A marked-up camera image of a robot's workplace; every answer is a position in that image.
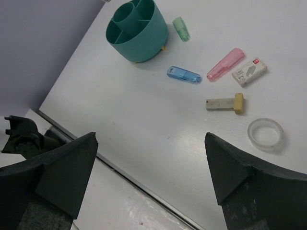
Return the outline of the teal round desk organizer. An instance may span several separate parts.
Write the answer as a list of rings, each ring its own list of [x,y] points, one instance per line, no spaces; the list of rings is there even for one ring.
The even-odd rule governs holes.
[[[126,60],[145,62],[165,46],[167,24],[153,0],[121,5],[106,28],[106,39]]]

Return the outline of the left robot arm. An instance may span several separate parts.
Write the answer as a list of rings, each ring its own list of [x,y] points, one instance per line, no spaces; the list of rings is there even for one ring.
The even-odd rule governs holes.
[[[42,135],[36,123],[29,118],[11,115],[4,119],[10,122],[10,128],[5,130],[9,138],[1,150],[2,153],[20,154],[25,159],[30,159],[66,144],[50,130]]]

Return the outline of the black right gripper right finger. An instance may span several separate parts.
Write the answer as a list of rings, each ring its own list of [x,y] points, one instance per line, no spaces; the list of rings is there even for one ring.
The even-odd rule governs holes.
[[[229,230],[305,230],[307,176],[269,163],[212,133],[204,140]]]

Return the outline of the white staples box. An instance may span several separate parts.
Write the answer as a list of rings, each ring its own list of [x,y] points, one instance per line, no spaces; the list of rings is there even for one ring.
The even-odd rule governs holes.
[[[232,77],[242,88],[244,88],[255,79],[262,76],[267,70],[267,65],[256,57],[243,65],[240,69],[234,71]]]

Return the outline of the green translucent highlighter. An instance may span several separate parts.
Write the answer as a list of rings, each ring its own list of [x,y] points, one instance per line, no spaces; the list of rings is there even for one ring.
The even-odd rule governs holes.
[[[172,24],[176,30],[176,32],[178,33],[180,39],[183,42],[187,42],[190,40],[190,35],[188,32],[188,29],[185,25],[184,20],[181,17],[177,17],[172,21]]]

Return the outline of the blue translucent highlighter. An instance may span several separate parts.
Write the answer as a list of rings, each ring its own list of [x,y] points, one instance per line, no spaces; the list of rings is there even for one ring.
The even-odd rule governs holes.
[[[192,84],[200,84],[202,81],[202,77],[199,74],[175,66],[171,66],[168,69],[167,76]]]

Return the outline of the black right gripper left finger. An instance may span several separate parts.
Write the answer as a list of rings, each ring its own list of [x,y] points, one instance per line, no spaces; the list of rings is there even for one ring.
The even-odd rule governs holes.
[[[94,132],[0,169],[2,230],[69,230],[98,149]]]

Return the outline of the pink translucent highlighter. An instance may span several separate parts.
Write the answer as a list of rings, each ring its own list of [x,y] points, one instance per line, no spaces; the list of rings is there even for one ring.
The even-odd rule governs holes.
[[[208,72],[207,79],[210,82],[217,81],[244,57],[245,54],[241,49],[234,48]]]

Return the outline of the clear tape roll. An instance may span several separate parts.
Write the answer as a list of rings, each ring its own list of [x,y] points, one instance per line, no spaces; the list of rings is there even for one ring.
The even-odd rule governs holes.
[[[269,118],[259,118],[252,121],[247,129],[251,144],[266,153],[277,153],[286,143],[282,126]]]

